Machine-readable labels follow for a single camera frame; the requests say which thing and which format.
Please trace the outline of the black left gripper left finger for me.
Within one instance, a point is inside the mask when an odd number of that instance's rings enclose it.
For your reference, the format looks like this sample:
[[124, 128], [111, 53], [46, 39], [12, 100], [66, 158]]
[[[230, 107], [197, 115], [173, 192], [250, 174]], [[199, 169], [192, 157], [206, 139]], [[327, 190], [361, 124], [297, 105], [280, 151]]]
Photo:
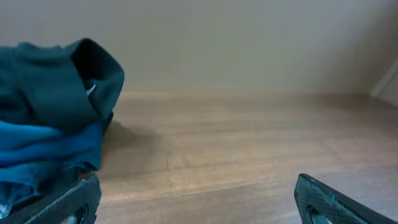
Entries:
[[1, 224], [53, 224], [70, 217], [77, 223], [94, 224], [100, 199], [100, 182], [91, 174], [10, 214]]

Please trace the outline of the black t-shirt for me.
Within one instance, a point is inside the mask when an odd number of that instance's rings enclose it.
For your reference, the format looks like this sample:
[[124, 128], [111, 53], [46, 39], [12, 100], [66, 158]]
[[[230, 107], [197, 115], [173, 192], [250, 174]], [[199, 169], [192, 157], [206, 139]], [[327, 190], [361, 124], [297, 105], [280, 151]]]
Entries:
[[74, 133], [110, 117], [123, 83], [122, 66], [91, 39], [2, 46], [1, 120]]

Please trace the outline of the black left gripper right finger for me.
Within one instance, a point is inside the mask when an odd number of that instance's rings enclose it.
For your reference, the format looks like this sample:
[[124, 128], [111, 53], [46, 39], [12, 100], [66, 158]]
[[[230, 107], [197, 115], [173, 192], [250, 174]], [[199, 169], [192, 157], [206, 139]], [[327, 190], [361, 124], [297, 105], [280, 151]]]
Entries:
[[299, 174], [294, 198], [302, 224], [397, 224], [308, 174]]

